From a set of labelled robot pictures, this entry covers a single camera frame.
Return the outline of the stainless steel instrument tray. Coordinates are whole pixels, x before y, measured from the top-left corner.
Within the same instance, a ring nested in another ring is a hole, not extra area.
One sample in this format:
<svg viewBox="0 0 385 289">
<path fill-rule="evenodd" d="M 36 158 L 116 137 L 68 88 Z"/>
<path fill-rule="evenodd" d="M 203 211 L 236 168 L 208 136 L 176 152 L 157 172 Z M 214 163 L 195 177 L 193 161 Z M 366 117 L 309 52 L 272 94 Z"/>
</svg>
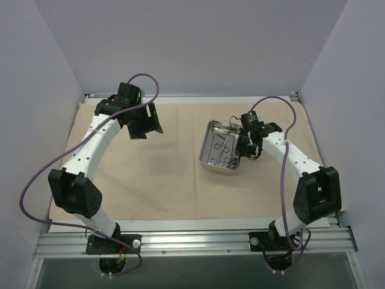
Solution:
<svg viewBox="0 0 385 289">
<path fill-rule="evenodd" d="M 202 167 L 222 173 L 232 173 L 239 167 L 236 145 L 242 126 L 222 120 L 210 120 L 199 155 Z"/>
</svg>

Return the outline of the steel surgical forceps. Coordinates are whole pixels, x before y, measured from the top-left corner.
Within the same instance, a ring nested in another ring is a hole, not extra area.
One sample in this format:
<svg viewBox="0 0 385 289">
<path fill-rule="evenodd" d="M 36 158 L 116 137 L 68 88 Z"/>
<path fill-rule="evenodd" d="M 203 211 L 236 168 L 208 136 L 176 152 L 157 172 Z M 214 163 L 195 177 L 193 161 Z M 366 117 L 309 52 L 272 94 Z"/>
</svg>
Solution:
<svg viewBox="0 0 385 289">
<path fill-rule="evenodd" d="M 209 145 L 209 153 L 208 153 L 208 163 L 213 166 L 230 167 L 230 163 L 235 157 L 235 147 L 236 147 L 236 141 L 237 141 L 236 135 L 230 134 L 230 133 L 224 133 L 229 135 L 229 142 L 227 143 L 227 146 L 230 149 L 228 153 L 225 153 L 220 150 L 214 149 L 214 143 L 216 142 L 215 134 L 222 134 L 222 133 L 215 132 L 211 137 L 211 143 Z"/>
</svg>

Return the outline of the beige cloth wrap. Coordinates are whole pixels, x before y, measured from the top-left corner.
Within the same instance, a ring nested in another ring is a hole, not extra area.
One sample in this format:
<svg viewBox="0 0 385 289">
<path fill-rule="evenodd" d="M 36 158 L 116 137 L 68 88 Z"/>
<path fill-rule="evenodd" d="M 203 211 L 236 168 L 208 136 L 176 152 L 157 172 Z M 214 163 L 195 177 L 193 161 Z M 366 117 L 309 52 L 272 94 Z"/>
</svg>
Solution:
<svg viewBox="0 0 385 289">
<path fill-rule="evenodd" d="M 94 177 L 102 208 L 114 220 L 198 220 L 282 215 L 281 165 L 263 152 L 243 158 L 232 173 L 208 170 L 199 155 L 210 120 L 235 121 L 253 104 L 164 104 L 156 110 L 163 133 L 132 140 L 121 130 Z M 297 182 L 285 174 L 286 210 Z"/>
</svg>

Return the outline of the steel surgical scissors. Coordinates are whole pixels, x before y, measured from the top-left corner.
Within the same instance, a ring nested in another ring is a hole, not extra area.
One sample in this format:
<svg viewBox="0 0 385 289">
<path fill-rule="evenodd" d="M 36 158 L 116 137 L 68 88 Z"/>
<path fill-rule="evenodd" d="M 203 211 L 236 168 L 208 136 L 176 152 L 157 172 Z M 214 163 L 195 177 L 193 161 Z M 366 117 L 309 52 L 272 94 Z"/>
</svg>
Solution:
<svg viewBox="0 0 385 289">
<path fill-rule="evenodd" d="M 227 146 L 227 143 L 229 142 L 229 135 L 215 134 L 215 137 L 216 137 L 216 142 L 214 143 L 214 149 L 228 153 L 230 151 L 230 149 Z"/>
</svg>

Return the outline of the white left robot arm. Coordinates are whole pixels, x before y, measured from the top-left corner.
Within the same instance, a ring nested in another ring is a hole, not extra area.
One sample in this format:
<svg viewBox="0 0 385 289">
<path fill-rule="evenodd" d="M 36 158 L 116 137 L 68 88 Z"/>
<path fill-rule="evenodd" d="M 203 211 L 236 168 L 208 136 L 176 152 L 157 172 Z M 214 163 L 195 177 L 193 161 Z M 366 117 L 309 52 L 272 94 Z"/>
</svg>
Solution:
<svg viewBox="0 0 385 289">
<path fill-rule="evenodd" d="M 117 251 L 122 238 L 118 224 L 102 208 L 102 193 L 93 181 L 104 153 L 124 126 L 133 140 L 145 139 L 151 131 L 163 132 L 153 102 L 104 99 L 79 147 L 61 169 L 51 170 L 48 176 L 55 205 L 81 220 L 107 252 Z"/>
</svg>

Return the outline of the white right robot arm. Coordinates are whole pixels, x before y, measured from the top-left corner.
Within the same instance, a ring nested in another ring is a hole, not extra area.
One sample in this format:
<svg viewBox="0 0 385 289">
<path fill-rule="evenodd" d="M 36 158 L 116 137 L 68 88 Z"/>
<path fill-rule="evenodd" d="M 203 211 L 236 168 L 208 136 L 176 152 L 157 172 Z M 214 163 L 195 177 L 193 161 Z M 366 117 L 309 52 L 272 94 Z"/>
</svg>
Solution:
<svg viewBox="0 0 385 289">
<path fill-rule="evenodd" d="M 283 247 L 307 225 L 342 209 L 338 171 L 310 159 L 292 144 L 274 122 L 257 122 L 236 128 L 236 155 L 255 160 L 266 152 L 281 165 L 280 198 L 282 216 L 269 224 L 267 241 L 273 248 Z M 292 209 L 286 211 L 285 173 L 297 182 Z"/>
</svg>

